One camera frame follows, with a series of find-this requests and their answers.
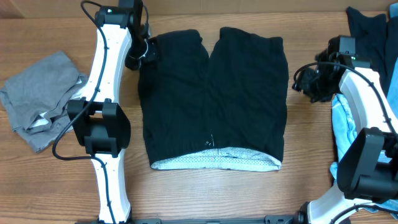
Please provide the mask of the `black shorts patterned lining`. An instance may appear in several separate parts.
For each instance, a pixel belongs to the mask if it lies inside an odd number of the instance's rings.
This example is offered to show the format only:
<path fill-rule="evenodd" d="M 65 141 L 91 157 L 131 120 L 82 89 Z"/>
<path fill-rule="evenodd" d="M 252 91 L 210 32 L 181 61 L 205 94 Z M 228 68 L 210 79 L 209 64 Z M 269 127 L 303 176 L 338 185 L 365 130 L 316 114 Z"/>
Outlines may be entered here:
<path fill-rule="evenodd" d="M 279 170 L 289 68 L 281 37 L 223 27 L 211 52 L 197 30 L 149 40 L 140 69 L 143 137 L 155 170 Z"/>

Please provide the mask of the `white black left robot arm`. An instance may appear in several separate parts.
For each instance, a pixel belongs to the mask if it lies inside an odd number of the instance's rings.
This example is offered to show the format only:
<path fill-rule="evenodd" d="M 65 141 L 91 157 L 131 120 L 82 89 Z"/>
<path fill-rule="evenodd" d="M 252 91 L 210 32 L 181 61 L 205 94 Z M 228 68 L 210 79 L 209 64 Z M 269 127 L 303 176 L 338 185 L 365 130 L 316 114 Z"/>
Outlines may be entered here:
<path fill-rule="evenodd" d="M 97 28 L 96 51 L 89 79 L 68 102 L 67 113 L 84 159 L 94 167 L 100 199 L 97 223 L 132 223 L 127 197 L 124 156 L 131 125 L 119 104 L 124 68 L 138 70 L 157 56 L 149 42 L 150 26 L 142 1 L 119 1 L 100 5 L 91 19 Z"/>

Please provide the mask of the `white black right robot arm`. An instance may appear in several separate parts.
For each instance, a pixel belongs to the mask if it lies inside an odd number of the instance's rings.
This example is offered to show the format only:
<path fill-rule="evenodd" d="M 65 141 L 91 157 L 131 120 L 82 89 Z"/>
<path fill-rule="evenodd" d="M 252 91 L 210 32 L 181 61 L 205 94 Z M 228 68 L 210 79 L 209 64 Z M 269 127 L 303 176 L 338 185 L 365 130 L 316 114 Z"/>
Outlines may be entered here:
<path fill-rule="evenodd" d="M 302 205 L 289 223 L 341 223 L 361 208 L 382 210 L 397 198 L 397 118 L 372 61 L 356 54 L 353 37 L 330 39 L 315 62 L 299 68 L 292 88 L 312 103 L 345 95 L 358 135 L 338 164 L 336 183 Z"/>

